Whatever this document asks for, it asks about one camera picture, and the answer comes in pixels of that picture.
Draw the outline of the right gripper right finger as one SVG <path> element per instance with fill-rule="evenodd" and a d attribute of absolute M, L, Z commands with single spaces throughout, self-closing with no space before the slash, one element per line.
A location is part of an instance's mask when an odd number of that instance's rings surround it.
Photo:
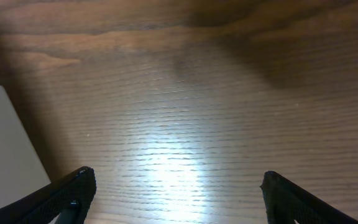
<path fill-rule="evenodd" d="M 267 171 L 260 188 L 268 224 L 358 224 L 277 172 Z"/>

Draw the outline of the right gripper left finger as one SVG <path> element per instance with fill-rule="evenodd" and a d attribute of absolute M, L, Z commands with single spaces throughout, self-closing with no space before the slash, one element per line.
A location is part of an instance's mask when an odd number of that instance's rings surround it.
<path fill-rule="evenodd" d="M 85 222 L 96 194 L 94 169 L 83 166 L 58 181 L 0 208 L 0 224 Z"/>

